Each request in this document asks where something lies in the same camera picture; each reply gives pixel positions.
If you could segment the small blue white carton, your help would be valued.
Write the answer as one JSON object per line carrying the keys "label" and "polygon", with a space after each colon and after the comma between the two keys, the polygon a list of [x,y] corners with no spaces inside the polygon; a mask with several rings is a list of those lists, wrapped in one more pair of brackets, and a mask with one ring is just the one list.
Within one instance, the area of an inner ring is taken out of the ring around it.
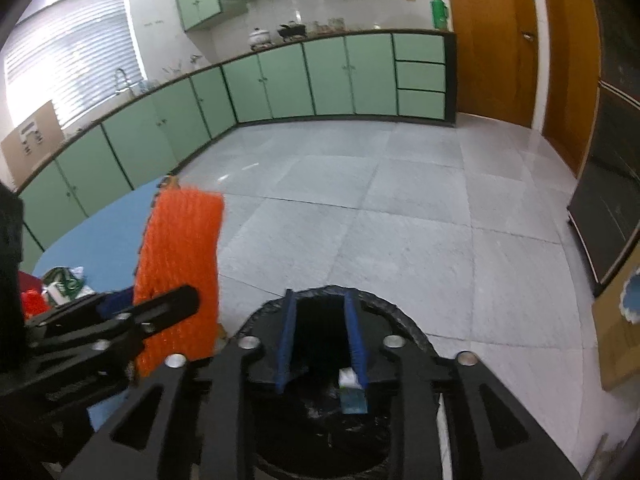
{"label": "small blue white carton", "polygon": [[352,368],[342,368],[338,372],[338,391],[340,392],[341,411],[343,414],[367,414],[366,392],[363,386],[360,385],[358,376]]}

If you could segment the orange foam net sleeve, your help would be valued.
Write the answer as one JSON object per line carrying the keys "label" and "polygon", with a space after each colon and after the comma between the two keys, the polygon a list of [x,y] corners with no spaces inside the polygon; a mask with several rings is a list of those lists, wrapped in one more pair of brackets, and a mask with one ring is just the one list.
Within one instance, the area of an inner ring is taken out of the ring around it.
{"label": "orange foam net sleeve", "polygon": [[138,374],[152,374],[166,356],[190,361],[214,354],[218,336],[217,247],[224,198],[166,180],[154,197],[134,274],[134,304],[143,304],[183,285],[198,291],[198,312],[145,341],[136,359]]}

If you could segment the black trash bin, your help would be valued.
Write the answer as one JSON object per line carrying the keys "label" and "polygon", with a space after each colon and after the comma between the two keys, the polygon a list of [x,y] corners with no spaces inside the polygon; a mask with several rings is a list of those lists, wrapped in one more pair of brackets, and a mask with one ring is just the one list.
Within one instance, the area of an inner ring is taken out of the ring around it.
{"label": "black trash bin", "polygon": [[[344,296],[358,295],[368,352],[368,412],[341,411],[338,372],[352,368]],[[273,479],[440,479],[438,355],[411,318],[362,290],[326,286],[295,292],[290,380],[277,392],[284,296],[256,311],[236,335],[262,356],[247,371],[247,447]]]}

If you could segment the green lower kitchen cabinets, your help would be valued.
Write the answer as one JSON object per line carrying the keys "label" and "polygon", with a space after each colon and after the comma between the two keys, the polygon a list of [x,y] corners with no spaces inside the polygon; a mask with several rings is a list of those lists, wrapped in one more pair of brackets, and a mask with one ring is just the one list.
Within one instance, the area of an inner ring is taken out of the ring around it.
{"label": "green lower kitchen cabinets", "polygon": [[32,270],[79,223],[179,171],[235,128],[346,117],[451,126],[456,113],[451,32],[344,32],[197,70],[88,125],[18,188],[22,266]]}

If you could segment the green white milk carton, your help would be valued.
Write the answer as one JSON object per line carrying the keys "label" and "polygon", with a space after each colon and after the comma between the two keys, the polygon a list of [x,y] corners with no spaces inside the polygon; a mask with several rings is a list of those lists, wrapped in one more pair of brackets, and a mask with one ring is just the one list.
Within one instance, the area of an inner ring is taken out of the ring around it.
{"label": "green white milk carton", "polygon": [[55,266],[43,274],[41,281],[41,296],[54,308],[94,294],[94,290],[87,284],[82,266]]}

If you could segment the red mesh net bag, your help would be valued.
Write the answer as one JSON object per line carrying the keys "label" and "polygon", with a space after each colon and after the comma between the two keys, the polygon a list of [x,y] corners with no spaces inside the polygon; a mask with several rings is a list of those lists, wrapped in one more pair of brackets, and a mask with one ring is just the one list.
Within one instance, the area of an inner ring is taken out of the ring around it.
{"label": "red mesh net bag", "polygon": [[50,310],[47,300],[43,298],[41,292],[34,288],[21,292],[21,307],[26,321]]}

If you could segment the cardboard box with appliance picture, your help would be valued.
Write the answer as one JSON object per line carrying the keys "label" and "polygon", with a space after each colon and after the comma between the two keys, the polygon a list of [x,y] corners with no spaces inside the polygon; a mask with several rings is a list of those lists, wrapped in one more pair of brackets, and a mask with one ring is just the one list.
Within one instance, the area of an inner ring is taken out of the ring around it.
{"label": "cardboard box with appliance picture", "polygon": [[18,188],[64,143],[53,103],[44,103],[1,141],[1,151]]}

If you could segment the chrome sink faucet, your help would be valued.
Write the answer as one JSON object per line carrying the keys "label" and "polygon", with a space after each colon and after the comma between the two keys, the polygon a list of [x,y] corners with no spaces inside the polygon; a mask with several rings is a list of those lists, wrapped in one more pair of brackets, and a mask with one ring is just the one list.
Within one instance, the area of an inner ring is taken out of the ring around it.
{"label": "chrome sink faucet", "polygon": [[124,70],[123,68],[116,68],[114,73],[114,86],[116,94],[131,92],[131,82],[128,78],[126,70]]}

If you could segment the window with white blinds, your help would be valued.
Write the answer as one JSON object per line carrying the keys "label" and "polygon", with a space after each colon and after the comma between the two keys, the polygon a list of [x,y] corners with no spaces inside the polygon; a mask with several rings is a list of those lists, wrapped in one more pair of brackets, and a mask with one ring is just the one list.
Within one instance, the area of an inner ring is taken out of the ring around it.
{"label": "window with white blinds", "polygon": [[6,108],[14,125],[51,101],[58,122],[111,99],[116,68],[146,78],[129,0],[60,0],[16,25],[2,54]]}

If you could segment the cardboard box on floor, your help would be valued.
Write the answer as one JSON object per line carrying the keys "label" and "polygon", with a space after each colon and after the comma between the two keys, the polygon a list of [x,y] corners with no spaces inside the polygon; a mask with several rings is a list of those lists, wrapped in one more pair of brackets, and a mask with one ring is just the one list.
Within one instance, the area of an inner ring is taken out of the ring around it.
{"label": "cardboard box on floor", "polygon": [[621,270],[592,306],[600,382],[612,391],[639,375],[639,267]]}

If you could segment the black oven cabinet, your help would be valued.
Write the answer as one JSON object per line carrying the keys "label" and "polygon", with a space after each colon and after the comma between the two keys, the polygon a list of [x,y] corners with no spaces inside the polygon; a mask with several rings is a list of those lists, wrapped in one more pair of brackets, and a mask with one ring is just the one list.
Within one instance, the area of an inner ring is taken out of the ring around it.
{"label": "black oven cabinet", "polygon": [[601,63],[596,119],[567,206],[598,296],[639,240],[639,24],[620,0],[594,0]]}

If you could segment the white cooking pot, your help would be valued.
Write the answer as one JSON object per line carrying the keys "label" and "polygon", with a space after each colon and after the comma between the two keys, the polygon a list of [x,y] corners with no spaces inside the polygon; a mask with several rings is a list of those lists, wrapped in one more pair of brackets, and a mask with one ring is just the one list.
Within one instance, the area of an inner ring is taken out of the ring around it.
{"label": "white cooking pot", "polygon": [[259,27],[255,28],[248,36],[248,44],[252,51],[270,47],[272,45],[270,31]]}

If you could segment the black wok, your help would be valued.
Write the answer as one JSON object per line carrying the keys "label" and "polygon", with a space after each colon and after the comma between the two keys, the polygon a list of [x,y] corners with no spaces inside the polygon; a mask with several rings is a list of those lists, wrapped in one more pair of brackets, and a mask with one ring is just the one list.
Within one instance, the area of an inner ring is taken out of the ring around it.
{"label": "black wok", "polygon": [[278,35],[283,42],[291,42],[304,39],[307,37],[306,25],[289,21],[288,23],[281,24],[279,26]]}

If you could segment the wooden door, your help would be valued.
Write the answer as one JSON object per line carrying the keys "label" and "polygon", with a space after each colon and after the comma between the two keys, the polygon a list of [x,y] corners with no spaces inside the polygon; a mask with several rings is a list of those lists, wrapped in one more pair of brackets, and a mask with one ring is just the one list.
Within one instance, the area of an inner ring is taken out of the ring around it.
{"label": "wooden door", "polygon": [[449,0],[458,110],[530,127],[538,77],[535,0]]}
{"label": "wooden door", "polygon": [[542,134],[580,174],[598,108],[601,45],[594,0],[544,0],[549,29],[549,88]]}

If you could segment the green bottle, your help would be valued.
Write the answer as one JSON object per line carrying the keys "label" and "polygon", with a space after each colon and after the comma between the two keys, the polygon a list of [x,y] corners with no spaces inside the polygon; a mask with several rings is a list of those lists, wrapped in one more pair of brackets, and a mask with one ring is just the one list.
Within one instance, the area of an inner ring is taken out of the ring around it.
{"label": "green bottle", "polygon": [[431,0],[432,20],[434,29],[447,30],[449,10],[444,0]]}

